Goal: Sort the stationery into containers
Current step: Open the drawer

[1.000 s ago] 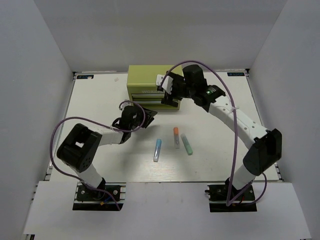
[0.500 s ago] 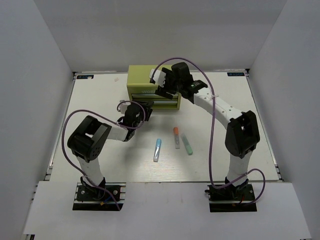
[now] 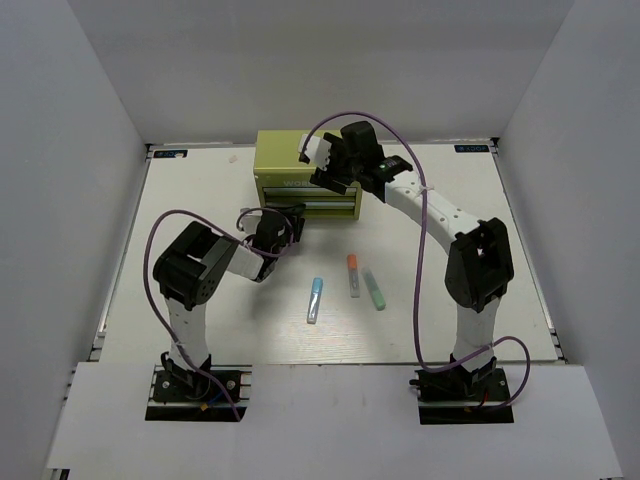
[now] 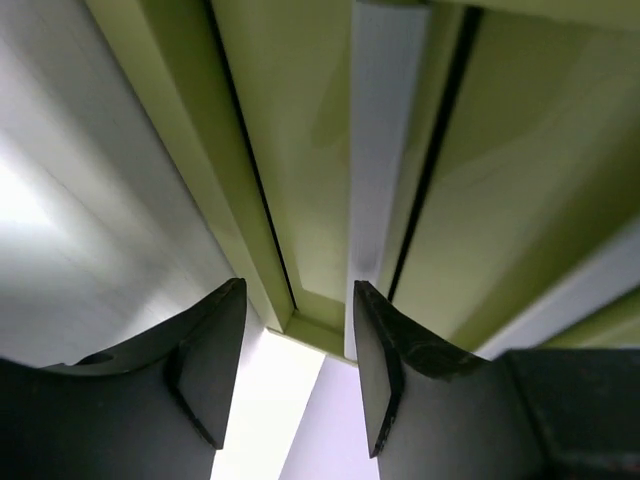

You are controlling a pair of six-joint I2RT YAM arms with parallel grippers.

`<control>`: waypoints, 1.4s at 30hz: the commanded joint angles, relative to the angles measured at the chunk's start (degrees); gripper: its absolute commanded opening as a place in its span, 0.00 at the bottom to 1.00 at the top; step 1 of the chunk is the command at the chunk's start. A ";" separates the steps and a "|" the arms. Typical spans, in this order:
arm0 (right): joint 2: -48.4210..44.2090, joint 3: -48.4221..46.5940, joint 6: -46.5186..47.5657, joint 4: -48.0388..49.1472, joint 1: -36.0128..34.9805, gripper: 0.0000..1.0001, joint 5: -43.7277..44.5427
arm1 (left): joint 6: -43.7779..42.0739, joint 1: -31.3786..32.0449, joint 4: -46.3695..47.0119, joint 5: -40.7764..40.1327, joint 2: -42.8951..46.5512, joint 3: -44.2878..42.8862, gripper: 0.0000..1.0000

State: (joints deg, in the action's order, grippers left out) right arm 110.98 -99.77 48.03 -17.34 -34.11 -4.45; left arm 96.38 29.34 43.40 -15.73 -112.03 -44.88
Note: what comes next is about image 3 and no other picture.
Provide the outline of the green highlighter marker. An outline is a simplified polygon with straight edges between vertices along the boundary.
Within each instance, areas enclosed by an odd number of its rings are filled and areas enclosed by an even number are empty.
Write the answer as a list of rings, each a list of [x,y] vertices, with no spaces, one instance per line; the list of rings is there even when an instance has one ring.
[[[377,311],[383,311],[386,308],[386,301],[375,279],[375,276],[367,267],[364,267],[361,270],[361,273],[374,307]]]

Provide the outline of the orange cap highlighter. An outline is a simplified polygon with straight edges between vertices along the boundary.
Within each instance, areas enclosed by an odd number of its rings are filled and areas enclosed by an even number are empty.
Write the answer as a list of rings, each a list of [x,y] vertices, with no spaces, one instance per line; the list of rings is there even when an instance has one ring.
[[[355,254],[349,254],[347,256],[347,270],[349,278],[349,289],[351,298],[360,297],[360,285],[359,285],[359,272],[357,257]]]

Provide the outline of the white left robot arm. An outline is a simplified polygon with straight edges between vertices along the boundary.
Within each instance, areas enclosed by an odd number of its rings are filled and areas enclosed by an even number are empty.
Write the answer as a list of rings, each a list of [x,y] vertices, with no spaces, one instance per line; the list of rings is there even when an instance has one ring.
[[[278,259],[300,241],[305,210],[303,203],[243,209],[236,220],[243,239],[193,215],[156,260],[152,276],[169,311],[165,325],[171,337],[171,349],[161,363],[188,398],[202,398],[211,387],[205,313],[223,276],[264,281]]]

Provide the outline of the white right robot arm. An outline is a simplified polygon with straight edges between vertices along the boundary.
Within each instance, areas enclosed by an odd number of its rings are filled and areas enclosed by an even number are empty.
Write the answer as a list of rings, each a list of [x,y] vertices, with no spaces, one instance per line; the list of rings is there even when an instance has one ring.
[[[367,121],[338,135],[305,134],[298,152],[301,162],[315,167],[312,184],[338,194],[358,184],[418,224],[421,245],[433,238],[444,250],[444,284],[457,306],[456,340],[449,366],[426,371],[451,374],[459,396],[477,397],[496,366],[496,315],[514,277],[506,225],[498,218],[481,220],[428,187],[418,160],[385,154]]]

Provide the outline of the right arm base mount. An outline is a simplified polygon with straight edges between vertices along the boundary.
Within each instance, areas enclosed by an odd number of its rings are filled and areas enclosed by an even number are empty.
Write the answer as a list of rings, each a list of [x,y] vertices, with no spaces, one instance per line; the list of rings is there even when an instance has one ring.
[[[416,370],[409,385],[417,393],[421,425],[514,422],[506,374],[495,357],[473,373],[462,366],[440,373]]]

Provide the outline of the blue highlighter marker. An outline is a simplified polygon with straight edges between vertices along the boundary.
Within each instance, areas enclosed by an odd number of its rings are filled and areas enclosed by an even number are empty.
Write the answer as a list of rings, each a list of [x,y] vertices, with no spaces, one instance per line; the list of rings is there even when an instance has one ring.
[[[317,322],[318,314],[319,314],[320,299],[323,291],[323,285],[324,285],[323,279],[320,277],[315,277],[312,281],[310,299],[309,299],[309,305],[308,305],[307,317],[306,317],[306,321],[308,324],[315,324]]]

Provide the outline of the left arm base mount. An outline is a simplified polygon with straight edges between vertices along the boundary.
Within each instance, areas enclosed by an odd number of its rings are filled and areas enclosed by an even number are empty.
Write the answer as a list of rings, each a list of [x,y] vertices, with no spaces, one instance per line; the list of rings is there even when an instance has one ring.
[[[145,420],[164,422],[236,422],[249,405],[252,372],[246,367],[211,368],[223,386],[178,366],[164,352],[154,367]]]

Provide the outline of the green metal drawer box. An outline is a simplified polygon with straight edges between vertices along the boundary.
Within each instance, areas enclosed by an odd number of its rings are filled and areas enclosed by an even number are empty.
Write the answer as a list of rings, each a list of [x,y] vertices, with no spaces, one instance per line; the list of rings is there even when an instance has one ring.
[[[310,182],[312,164],[299,162],[303,130],[261,130],[257,134],[253,175],[262,207],[304,204],[308,218],[358,220],[362,190],[353,183],[344,195]]]

